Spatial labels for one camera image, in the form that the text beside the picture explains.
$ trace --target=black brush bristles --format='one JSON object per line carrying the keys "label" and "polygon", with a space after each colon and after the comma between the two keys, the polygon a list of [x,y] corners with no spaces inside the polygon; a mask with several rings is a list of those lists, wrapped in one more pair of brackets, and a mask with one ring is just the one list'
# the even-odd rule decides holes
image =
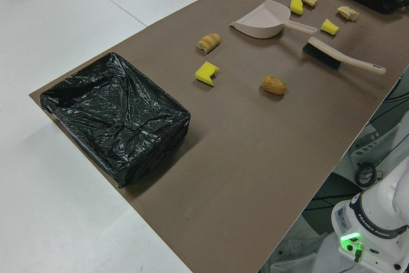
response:
{"label": "black brush bristles", "polygon": [[314,45],[307,43],[302,51],[304,51],[306,54],[309,56],[313,57],[314,59],[317,59],[319,62],[322,64],[328,66],[329,68],[332,68],[333,70],[337,70],[339,68],[339,65],[341,65],[341,61],[338,61],[334,59],[332,56],[329,56],[322,50],[318,49]]}

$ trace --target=pink dustpan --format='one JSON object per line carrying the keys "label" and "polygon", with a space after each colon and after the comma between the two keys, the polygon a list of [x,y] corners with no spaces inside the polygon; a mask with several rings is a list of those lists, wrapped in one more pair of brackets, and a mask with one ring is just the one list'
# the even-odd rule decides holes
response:
{"label": "pink dustpan", "polygon": [[309,35],[317,31],[314,27],[289,20],[290,15],[289,8],[283,4],[266,0],[246,16],[236,22],[232,22],[230,26],[253,38],[271,38],[277,35],[284,27]]}

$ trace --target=white table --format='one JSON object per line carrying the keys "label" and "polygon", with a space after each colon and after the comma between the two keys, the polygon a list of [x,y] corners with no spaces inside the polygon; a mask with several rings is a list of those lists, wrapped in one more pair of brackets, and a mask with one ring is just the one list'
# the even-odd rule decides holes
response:
{"label": "white table", "polygon": [[1,272],[190,272],[28,95],[193,1],[0,0]]}

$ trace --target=yellow sponge piece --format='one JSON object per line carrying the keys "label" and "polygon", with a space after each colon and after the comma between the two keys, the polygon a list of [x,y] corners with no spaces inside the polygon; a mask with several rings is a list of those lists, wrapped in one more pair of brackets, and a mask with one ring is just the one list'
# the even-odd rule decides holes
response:
{"label": "yellow sponge piece", "polygon": [[211,87],[215,86],[212,79],[210,78],[215,72],[219,71],[219,68],[210,62],[205,62],[194,74],[198,81],[201,81]]}
{"label": "yellow sponge piece", "polygon": [[330,33],[331,35],[335,35],[338,31],[339,27],[331,23],[329,19],[325,19],[325,22],[321,26],[321,30]]}
{"label": "yellow sponge piece", "polygon": [[289,5],[289,9],[291,12],[296,13],[298,15],[304,14],[304,9],[302,8],[302,1],[301,0],[291,0],[291,4]]}

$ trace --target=black plastic-lined bin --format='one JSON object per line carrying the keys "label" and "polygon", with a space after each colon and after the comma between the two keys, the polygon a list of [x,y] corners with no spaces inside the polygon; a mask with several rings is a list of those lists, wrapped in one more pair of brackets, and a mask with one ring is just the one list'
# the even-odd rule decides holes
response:
{"label": "black plastic-lined bin", "polygon": [[190,121],[181,104],[116,53],[44,91],[40,101],[120,188],[157,167]]}

